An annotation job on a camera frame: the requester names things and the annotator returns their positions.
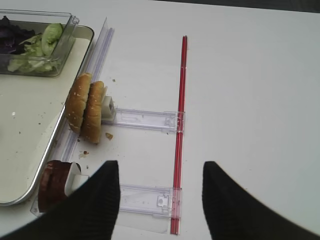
bread crumb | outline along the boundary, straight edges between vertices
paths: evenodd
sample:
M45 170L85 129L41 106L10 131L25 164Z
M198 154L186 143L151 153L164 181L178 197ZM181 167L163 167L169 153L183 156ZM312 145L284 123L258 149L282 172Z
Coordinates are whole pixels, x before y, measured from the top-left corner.
M105 137L109 140L111 140L114 136L108 132L105 133Z

baking tray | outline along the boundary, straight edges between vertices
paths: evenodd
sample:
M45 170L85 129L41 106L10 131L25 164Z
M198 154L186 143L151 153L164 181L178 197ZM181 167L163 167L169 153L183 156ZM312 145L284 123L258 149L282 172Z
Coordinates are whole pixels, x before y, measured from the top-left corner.
M75 43L57 77L1 75L0 206L24 201L37 186L93 38L91 28L76 28Z

plastic container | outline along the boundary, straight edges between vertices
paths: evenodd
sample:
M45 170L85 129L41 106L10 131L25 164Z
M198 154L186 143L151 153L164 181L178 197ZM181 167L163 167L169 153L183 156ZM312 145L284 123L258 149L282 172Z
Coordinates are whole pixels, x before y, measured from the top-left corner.
M49 24L63 26L61 37L56 42L53 52L48 56L27 56L20 54L0 54L0 74L55 77L60 74L75 42L74 31L79 19L71 13L24 11L0 9L0 19L6 16L12 25L21 29L43 33ZM12 67L12 63L23 63L23 67Z

red plastic stick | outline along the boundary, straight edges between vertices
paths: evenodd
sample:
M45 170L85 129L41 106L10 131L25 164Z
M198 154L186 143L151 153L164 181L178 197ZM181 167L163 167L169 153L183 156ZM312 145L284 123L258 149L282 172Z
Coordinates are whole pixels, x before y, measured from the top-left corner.
M181 48L181 68L180 68L180 90L179 90L179 104L178 104L178 125L177 129L183 129L183 113L185 112L185 89L186 89L186 70L187 70L187 47L188 38L183 36ZM183 146L183 132L177 131L175 139L175 160L173 173L173 187L181 188L181 170L182 170L182 146ZM171 219L171 234L178 235L179 233L179 219Z

